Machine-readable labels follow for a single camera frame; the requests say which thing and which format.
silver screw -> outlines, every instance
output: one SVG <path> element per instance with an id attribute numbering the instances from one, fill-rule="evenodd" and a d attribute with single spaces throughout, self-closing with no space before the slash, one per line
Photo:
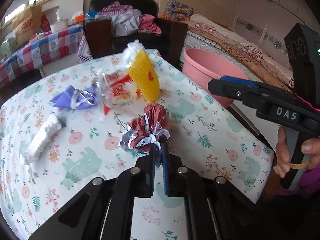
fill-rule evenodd
<path id="1" fill-rule="evenodd" d="M 178 168 L 178 172 L 179 173 L 186 173 L 187 171 L 188 171 L 187 167 L 181 166 L 181 167 Z"/>
<path id="2" fill-rule="evenodd" d="M 219 176 L 219 177 L 216 177 L 216 182 L 218 184 L 225 184 L 227 180 L 225 179 L 225 177 Z"/>
<path id="3" fill-rule="evenodd" d="M 141 170 L 140 170 L 139 167 L 133 167 L 133 168 L 131 168 L 131 170 L 130 170 L 130 172 L 131 172 L 132 174 L 138 174 L 140 171 L 141 171 Z"/>
<path id="4" fill-rule="evenodd" d="M 92 181 L 92 184 L 97 186 L 100 185 L 102 183 L 102 179 L 101 178 L 94 178 Z"/>

pink plastic basin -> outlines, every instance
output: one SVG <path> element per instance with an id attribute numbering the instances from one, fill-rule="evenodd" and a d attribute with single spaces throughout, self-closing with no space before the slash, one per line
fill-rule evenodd
<path id="1" fill-rule="evenodd" d="M 183 53 L 184 63 L 182 72 L 193 82 L 206 90 L 208 82 L 220 79 L 222 76 L 232 76 L 247 79 L 244 72 L 223 57 L 202 49 L 186 49 Z M 212 95 L 225 108 L 230 106 L 233 99 Z"/>

yellow mesh scrubber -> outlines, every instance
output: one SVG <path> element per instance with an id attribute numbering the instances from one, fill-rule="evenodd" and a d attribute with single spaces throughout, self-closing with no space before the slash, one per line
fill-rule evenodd
<path id="1" fill-rule="evenodd" d="M 160 85 L 158 76 L 144 49 L 137 52 L 131 66 L 127 69 L 127 73 L 149 103 L 159 100 Z"/>

wooden armrest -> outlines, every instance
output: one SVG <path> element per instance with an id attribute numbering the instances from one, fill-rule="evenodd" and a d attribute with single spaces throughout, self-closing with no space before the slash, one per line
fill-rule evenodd
<path id="1" fill-rule="evenodd" d="M 86 21 L 84 32 L 92 58 L 111 55 L 111 20 Z"/>
<path id="2" fill-rule="evenodd" d="M 155 24 L 161 29 L 161 36 L 170 39 L 170 52 L 164 56 L 164 59 L 174 67 L 177 67 L 188 25 L 183 22 L 174 22 L 157 17 L 155 18 Z"/>

colorful pillow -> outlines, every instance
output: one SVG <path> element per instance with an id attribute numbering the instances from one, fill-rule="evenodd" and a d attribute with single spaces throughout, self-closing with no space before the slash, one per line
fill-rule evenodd
<path id="1" fill-rule="evenodd" d="M 169 0 L 162 18 L 176 22 L 186 22 L 190 21 L 190 16 L 194 11 L 195 9 L 189 7 L 188 5 L 179 3 L 176 0 Z"/>

